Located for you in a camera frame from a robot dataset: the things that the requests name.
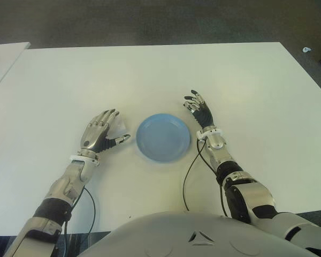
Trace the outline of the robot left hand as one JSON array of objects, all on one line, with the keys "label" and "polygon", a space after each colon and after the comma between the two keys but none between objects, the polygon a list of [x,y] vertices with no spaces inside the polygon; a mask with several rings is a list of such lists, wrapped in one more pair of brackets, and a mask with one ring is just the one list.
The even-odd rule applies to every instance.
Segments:
[{"label": "robot left hand", "polygon": [[108,132],[118,115],[119,111],[110,109],[103,111],[89,122],[80,140],[79,155],[98,154],[127,141],[131,137],[129,134],[124,134],[117,138],[108,138]]}]

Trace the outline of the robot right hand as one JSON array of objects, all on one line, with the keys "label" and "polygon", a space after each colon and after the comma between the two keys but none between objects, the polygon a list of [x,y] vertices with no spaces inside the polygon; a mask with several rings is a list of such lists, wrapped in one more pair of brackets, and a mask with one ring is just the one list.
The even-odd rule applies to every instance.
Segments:
[{"label": "robot right hand", "polygon": [[185,96],[183,106],[194,116],[202,129],[214,126],[213,116],[204,98],[195,90],[191,90],[192,96]]}]

